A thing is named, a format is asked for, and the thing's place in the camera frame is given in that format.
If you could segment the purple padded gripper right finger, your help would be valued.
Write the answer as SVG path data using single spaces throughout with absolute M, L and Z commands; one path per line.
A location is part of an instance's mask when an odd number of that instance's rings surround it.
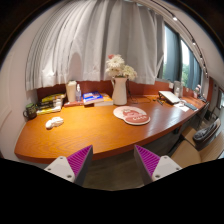
M 134 146 L 134 158 L 145 185 L 181 170 L 169 156 L 158 156 L 138 145 Z

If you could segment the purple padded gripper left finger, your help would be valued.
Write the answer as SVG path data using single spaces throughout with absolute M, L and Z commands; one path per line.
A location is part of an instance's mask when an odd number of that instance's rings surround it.
M 59 156 L 45 171 L 82 186 L 92 161 L 93 146 L 87 146 L 68 157 Z

